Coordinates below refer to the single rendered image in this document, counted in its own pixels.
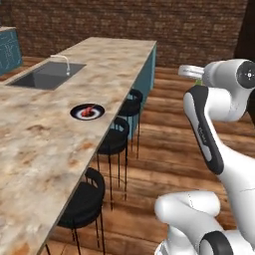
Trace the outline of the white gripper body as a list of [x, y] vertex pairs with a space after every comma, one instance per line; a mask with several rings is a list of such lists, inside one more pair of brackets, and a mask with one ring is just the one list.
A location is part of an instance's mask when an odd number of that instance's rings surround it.
[[201, 80], [204, 69], [197, 66], [181, 65], [178, 69], [178, 74], [182, 77]]

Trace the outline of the marble-topped teal island counter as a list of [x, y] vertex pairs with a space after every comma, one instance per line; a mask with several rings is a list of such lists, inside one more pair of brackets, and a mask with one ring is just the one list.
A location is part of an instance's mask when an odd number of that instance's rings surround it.
[[[0, 255], [38, 255], [132, 88], [148, 93], [153, 41], [88, 38], [62, 52], [85, 66], [54, 91], [0, 83]], [[105, 113], [79, 121], [72, 108]]]

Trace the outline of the red fish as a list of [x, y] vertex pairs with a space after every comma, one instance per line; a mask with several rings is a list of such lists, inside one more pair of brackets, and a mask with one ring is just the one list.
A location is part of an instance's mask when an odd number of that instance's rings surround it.
[[87, 107], [85, 108], [83, 111], [82, 111], [82, 117], [87, 117], [91, 112], [92, 112], [92, 109], [95, 105], [92, 105], [90, 107]]

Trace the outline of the black and white plate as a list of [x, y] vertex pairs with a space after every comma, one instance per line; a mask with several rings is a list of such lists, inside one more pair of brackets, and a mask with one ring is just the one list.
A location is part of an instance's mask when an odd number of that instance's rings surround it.
[[[95, 105], [92, 109], [92, 112], [87, 116], [87, 117], [82, 117], [82, 111], [90, 107], [92, 105]], [[95, 119], [100, 118], [103, 114], [105, 113], [105, 109], [97, 104], [82, 104], [75, 106], [74, 108], [71, 109], [70, 115], [79, 121], [92, 121]]]

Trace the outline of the black bar stool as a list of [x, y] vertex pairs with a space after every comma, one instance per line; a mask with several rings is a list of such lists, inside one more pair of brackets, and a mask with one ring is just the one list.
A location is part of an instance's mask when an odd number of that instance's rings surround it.
[[112, 167], [111, 167], [111, 155], [118, 155], [119, 164], [119, 185], [120, 185], [120, 155], [121, 152], [126, 150], [125, 155], [125, 199], [127, 199], [127, 168], [128, 168], [128, 134], [129, 124], [126, 120], [120, 117], [116, 117], [114, 120], [115, 128], [110, 128], [105, 136], [102, 144], [97, 151], [97, 163], [100, 170], [99, 155], [107, 155], [109, 159], [110, 170], [110, 190], [111, 190], [111, 209], [113, 210], [113, 187], [112, 187]]
[[99, 171], [89, 167], [85, 173], [85, 181], [81, 181], [62, 214], [58, 226], [72, 231], [78, 253], [81, 254], [77, 230], [103, 217], [102, 207], [106, 193], [104, 177]]
[[131, 119], [131, 127], [133, 128], [133, 120], [134, 116], [138, 116], [138, 133], [137, 133], [137, 150], [136, 150], [136, 158], [138, 158], [138, 146], [139, 146], [139, 122], [140, 122], [140, 108], [143, 99], [143, 94], [141, 91], [136, 89], [131, 89], [129, 94], [132, 96], [131, 99], [126, 98], [125, 102], [123, 103], [120, 111], [119, 116], [126, 117], [127, 120], [129, 117]]

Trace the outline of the white sink tap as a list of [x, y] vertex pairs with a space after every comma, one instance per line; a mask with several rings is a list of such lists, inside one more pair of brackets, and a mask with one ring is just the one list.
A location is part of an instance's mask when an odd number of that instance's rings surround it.
[[61, 58], [61, 59], [64, 59], [66, 61], [66, 64], [67, 64], [66, 74], [67, 74], [67, 76], [70, 76], [70, 74], [71, 74], [70, 61], [69, 61], [69, 59], [66, 56], [64, 56], [64, 55], [50, 55], [50, 58]]

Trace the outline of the grey sink basin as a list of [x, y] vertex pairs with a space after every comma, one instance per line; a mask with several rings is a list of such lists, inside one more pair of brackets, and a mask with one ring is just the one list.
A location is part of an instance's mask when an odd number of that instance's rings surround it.
[[85, 64], [71, 63], [68, 66], [61, 62], [48, 62], [8, 84], [9, 87], [29, 88], [54, 91], [73, 75], [79, 72]]

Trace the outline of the teal cupboard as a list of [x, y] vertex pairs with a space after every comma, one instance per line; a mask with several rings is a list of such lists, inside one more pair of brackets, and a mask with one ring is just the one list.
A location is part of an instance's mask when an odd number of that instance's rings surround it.
[[22, 53], [15, 27], [0, 28], [0, 76], [22, 65]]

